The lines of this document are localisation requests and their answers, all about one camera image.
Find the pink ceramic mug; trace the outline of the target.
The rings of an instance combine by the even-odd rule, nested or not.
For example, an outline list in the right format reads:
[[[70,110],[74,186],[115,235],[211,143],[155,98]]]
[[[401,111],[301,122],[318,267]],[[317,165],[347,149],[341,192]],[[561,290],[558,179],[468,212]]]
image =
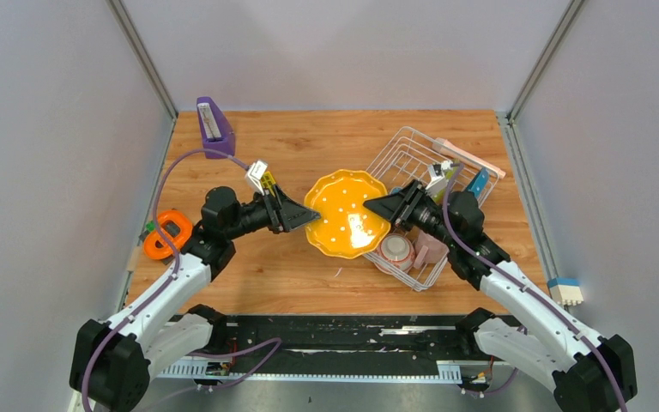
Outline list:
[[[437,264],[448,254],[448,247],[430,234],[419,231],[414,243],[414,269],[421,269],[426,264]]]

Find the white blue toy block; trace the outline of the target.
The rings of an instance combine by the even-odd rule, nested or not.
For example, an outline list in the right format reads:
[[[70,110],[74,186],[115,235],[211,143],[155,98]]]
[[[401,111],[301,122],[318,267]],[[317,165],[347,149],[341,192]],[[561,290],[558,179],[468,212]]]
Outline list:
[[[551,299],[561,306],[577,306],[584,302],[580,283],[577,279],[557,277],[547,282]]]

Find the blue polka dot plate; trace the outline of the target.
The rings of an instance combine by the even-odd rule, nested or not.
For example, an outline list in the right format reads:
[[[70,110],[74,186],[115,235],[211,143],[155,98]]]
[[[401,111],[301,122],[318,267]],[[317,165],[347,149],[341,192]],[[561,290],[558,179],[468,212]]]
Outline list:
[[[466,192],[472,193],[476,199],[480,199],[481,193],[483,192],[488,180],[489,172],[485,167],[482,167],[479,172],[469,181],[464,190]]]

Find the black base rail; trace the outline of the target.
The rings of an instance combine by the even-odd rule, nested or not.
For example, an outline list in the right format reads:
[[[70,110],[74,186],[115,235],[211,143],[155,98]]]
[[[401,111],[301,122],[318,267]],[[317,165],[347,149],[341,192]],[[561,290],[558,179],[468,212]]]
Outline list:
[[[169,366],[164,378],[218,385],[280,382],[410,383],[474,397],[507,389],[520,372],[483,354],[459,315],[230,315],[222,347]],[[213,360],[215,352],[222,359]]]

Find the orange tape measure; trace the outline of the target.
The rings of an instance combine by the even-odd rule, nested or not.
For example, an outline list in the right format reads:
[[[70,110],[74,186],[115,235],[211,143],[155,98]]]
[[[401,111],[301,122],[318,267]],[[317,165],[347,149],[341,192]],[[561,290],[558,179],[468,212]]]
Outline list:
[[[157,220],[150,221],[141,235],[144,255],[166,264],[172,260],[174,252],[165,239],[171,242],[173,248],[180,250],[189,240],[192,228],[191,220],[176,209],[159,213]]]

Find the yellow polka dot plate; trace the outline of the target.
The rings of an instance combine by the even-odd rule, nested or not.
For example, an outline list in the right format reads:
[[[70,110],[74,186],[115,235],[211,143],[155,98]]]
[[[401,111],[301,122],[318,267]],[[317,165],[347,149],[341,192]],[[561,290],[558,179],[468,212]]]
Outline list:
[[[361,170],[338,169],[318,179],[304,200],[320,214],[305,226],[308,243],[332,258],[354,259],[374,251],[390,224],[364,201],[388,194],[380,180]]]

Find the purple metronome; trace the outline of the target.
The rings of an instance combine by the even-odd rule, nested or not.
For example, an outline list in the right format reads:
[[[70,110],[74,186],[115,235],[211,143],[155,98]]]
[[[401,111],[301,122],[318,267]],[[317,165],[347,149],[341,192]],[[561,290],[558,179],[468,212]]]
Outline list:
[[[207,159],[221,159],[224,155],[235,155],[236,136],[224,112],[208,96],[196,99],[201,142],[206,149]]]

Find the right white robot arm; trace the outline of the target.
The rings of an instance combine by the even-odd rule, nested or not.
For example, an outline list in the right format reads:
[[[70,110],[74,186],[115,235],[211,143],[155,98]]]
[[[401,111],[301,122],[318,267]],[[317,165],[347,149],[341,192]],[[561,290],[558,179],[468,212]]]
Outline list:
[[[417,228],[448,248],[452,270],[495,300],[524,331],[486,309],[466,316],[455,338],[467,358],[506,361],[552,392],[563,411],[625,411],[638,393],[634,354],[622,336],[605,337],[563,310],[484,233],[475,195],[447,190],[442,203],[414,180],[364,205],[393,227]]]

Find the green polka dot plate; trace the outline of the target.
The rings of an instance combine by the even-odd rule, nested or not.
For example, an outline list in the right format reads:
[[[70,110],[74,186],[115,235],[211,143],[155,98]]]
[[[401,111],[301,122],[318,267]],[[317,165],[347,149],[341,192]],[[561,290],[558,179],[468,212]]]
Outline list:
[[[451,164],[450,168],[444,173],[444,176],[434,183],[434,187],[429,190],[431,198],[436,204],[441,204],[444,194],[448,188],[452,188],[458,179],[463,167],[460,163]]]

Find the yellow toy block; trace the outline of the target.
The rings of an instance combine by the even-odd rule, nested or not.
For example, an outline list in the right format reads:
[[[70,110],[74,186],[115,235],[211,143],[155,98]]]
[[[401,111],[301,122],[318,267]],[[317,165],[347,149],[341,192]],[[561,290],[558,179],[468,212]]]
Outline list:
[[[270,171],[263,173],[262,177],[260,178],[260,184],[265,191],[268,191],[272,196],[275,195],[276,182]]]

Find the white red patterned bowl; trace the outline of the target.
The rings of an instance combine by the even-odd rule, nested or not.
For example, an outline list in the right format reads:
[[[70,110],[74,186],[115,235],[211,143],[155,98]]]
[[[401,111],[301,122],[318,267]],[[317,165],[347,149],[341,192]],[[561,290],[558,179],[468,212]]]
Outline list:
[[[383,263],[375,263],[381,272],[392,275],[390,266],[407,273],[415,259],[414,246],[410,240],[400,234],[388,234],[379,244],[376,253]]]

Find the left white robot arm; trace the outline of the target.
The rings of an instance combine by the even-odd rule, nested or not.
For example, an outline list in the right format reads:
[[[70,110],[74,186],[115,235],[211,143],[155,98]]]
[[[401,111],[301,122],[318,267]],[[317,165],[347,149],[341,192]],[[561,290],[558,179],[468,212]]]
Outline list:
[[[164,274],[132,304],[106,320],[89,319],[78,330],[69,384],[81,394],[83,408],[97,403],[131,411],[157,374],[181,357],[200,348],[221,353],[229,334],[218,312],[198,305],[175,324],[170,318],[227,267],[235,239],[264,228],[289,233],[320,217],[278,185],[261,189],[248,203],[227,186],[210,190],[200,221]]]

